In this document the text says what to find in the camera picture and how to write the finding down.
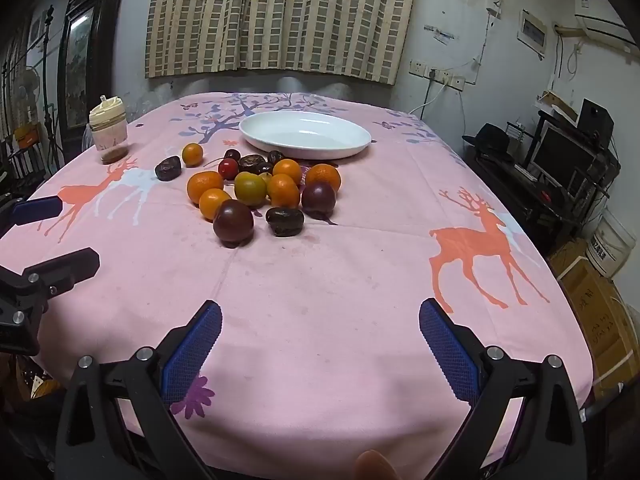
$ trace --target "red cherry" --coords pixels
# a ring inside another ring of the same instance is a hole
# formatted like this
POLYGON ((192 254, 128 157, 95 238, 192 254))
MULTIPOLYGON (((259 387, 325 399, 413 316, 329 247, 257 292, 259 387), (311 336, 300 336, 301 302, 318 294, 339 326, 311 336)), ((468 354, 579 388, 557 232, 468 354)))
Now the red cherry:
POLYGON ((232 158, 223 158, 218 164, 218 173, 225 180, 233 180, 238 174, 238 163, 232 158))

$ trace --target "pink tablecloth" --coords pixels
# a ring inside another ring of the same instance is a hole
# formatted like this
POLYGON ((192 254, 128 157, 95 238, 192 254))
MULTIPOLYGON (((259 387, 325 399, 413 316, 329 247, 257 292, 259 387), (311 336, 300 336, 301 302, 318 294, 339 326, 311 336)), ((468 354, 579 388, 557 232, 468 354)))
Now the pink tablecloth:
MULTIPOLYGON (((100 254, 97 276, 42 318, 39 361, 54 377, 67 380, 84 354, 106 362, 154 346, 212 299, 222 334, 186 400, 172 406, 205 462, 264 478, 335 480, 374 448, 418 480, 468 411, 418 328, 421 302, 436 294, 485 345, 525 360, 560 355, 578 404, 586 398, 589 351, 542 257, 413 116, 303 94, 209 93, 148 113, 129 125, 129 138, 126 166, 100 165, 92 148, 36 193, 60 194, 62 220, 15 227, 0 240, 0 264, 17 272, 87 246, 100 254), (299 236, 275 238, 256 217, 253 241, 226 249, 187 199, 187 180, 202 168, 159 182, 154 167, 187 142, 201 143, 206 160, 231 146, 255 153, 239 121, 281 108, 335 114, 376 142, 337 161, 337 225, 307 219, 299 236)), ((126 418, 134 427, 131 412, 126 418)))

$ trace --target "blue gripper pad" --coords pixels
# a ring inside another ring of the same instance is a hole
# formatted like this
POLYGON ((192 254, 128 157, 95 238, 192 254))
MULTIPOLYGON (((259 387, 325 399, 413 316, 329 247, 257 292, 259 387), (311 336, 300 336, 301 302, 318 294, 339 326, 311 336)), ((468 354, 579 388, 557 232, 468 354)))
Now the blue gripper pad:
POLYGON ((473 407, 480 397, 479 370, 456 337, 458 327, 433 298, 422 302, 418 319, 422 336, 454 395, 473 407))
POLYGON ((184 399, 211 352, 222 330, 220 307, 214 301, 205 301, 188 325, 178 330, 185 328, 186 335, 162 368, 160 395, 166 406, 184 399))
POLYGON ((11 222, 16 225, 40 222, 55 218, 62 212, 62 200, 57 195, 17 203, 11 213, 11 222))

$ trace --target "black dried fruit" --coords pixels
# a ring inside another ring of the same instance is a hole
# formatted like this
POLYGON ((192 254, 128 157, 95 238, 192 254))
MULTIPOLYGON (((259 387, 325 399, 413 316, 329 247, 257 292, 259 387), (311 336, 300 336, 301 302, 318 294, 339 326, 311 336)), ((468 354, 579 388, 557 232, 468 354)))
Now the black dried fruit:
POLYGON ((248 171, 253 174, 259 174, 257 170, 261 163, 264 163, 264 157, 261 155, 247 155, 238 160, 240 171, 248 171))
POLYGON ((271 164, 270 162, 262 162, 258 164, 255 171, 258 175, 260 175, 261 173, 273 174, 273 164, 271 164))
POLYGON ((169 182, 182 173, 179 156, 170 156, 156 166, 156 177, 163 182, 169 182))
POLYGON ((335 207, 335 191, 326 182, 305 186, 302 192, 302 209, 309 212, 330 214, 335 207))
POLYGON ((254 215, 242 202, 225 200, 213 221, 213 231, 223 242, 242 242, 254 231, 254 215))
POLYGON ((238 150, 226 150, 223 158, 232 158, 234 161, 240 160, 240 152, 238 150))
POLYGON ((302 211, 289 207, 272 207, 267 211, 265 220, 273 234, 280 237, 297 235, 305 224, 302 211))
POLYGON ((283 158, 285 158, 284 153, 279 152, 278 150, 272 150, 269 152, 269 155, 267 155, 267 160, 274 166, 283 158))

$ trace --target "dark wooden door frame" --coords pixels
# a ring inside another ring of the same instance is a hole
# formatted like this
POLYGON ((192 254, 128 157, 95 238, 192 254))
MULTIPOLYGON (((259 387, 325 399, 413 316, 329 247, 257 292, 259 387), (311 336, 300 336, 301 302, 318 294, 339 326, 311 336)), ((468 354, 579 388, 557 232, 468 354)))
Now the dark wooden door frame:
POLYGON ((73 20, 94 10, 86 57, 86 113, 100 103, 100 95, 111 96, 113 42, 121 0, 69 0, 58 54, 58 117, 65 162, 81 153, 85 126, 68 127, 66 116, 66 53, 73 20))

